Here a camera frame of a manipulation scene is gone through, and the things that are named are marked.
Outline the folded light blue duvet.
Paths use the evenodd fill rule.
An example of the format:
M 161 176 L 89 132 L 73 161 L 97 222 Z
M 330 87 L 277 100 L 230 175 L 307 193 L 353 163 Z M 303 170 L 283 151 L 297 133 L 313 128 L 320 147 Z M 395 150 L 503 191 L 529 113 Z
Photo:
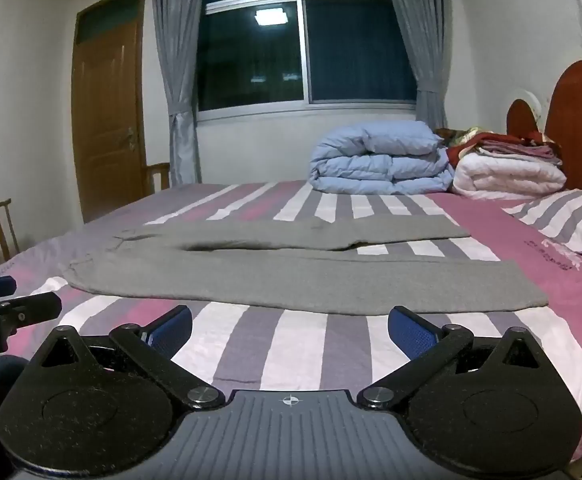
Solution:
M 349 195 L 445 192 L 455 171 L 443 139 L 419 120 L 382 120 L 335 129 L 312 151 L 308 182 Z

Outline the wooden chair near door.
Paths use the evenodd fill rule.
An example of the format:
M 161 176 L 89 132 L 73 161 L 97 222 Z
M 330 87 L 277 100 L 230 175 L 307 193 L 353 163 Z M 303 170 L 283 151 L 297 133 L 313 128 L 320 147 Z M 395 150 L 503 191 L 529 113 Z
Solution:
M 145 166 L 142 168 L 144 176 L 145 193 L 147 195 L 167 190 L 169 183 L 169 172 L 171 165 L 168 162 Z

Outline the right grey curtain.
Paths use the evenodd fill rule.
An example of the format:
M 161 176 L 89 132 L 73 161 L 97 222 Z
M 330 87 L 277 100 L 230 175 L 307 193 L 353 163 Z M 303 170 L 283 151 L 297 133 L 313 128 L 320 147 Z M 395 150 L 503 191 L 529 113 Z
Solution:
M 450 71 L 451 0 L 392 0 L 416 79 L 416 118 L 431 129 L 446 126 Z

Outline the grey pants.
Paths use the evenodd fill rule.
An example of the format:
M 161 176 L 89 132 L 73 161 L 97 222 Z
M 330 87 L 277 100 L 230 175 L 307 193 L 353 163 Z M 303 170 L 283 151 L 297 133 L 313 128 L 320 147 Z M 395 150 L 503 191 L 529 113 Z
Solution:
M 357 252 L 361 246 L 464 236 L 445 216 L 170 221 L 116 235 L 68 263 L 64 278 L 94 295 L 346 315 L 384 315 L 395 306 L 466 313 L 548 304 L 514 261 Z

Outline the left grey curtain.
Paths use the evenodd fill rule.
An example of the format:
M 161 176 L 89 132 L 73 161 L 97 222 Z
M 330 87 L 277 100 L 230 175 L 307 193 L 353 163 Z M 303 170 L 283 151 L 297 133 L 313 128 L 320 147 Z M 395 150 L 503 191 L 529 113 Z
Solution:
M 174 185 L 200 181 L 193 95 L 202 1 L 152 0 L 157 55 L 169 116 L 169 166 Z

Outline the grey curtain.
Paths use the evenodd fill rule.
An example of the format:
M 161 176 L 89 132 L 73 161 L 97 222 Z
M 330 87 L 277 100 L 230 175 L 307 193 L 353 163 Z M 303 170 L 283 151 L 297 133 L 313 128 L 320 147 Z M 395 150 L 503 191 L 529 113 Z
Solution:
M 416 79 L 416 118 L 431 129 L 446 126 L 450 71 L 451 0 L 392 0 Z
M 174 185 L 200 181 L 193 95 L 202 1 L 152 0 L 157 55 L 169 116 L 169 166 Z

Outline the striped pillow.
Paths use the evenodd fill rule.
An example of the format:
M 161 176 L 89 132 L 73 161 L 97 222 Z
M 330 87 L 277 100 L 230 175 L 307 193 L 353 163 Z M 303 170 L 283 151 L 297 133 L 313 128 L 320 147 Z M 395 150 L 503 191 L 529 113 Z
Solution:
M 582 255 L 582 189 L 566 190 L 504 212 L 571 252 Z

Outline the brown wooden door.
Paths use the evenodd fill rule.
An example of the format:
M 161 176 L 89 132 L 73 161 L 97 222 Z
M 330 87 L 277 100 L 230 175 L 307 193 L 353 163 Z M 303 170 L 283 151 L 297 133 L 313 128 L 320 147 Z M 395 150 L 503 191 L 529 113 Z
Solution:
M 144 17 L 145 0 L 101 0 L 76 17 L 72 148 L 84 222 L 146 195 Z

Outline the folded white pink quilt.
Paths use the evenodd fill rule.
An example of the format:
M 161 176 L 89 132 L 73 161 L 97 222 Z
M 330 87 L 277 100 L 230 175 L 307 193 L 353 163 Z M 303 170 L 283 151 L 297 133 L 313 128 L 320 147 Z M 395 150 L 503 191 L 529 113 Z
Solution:
M 551 162 L 469 153 L 459 160 L 451 189 L 474 200 L 533 200 L 560 192 L 565 182 Z

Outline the red wooden headboard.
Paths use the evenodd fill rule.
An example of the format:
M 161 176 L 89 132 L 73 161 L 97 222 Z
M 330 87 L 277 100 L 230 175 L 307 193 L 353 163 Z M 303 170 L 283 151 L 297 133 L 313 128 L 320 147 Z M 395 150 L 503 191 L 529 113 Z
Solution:
M 507 113 L 507 133 L 526 136 L 538 130 L 559 145 L 568 188 L 582 188 L 582 61 L 568 66 L 550 99 L 544 127 L 537 125 L 527 102 L 517 99 Z

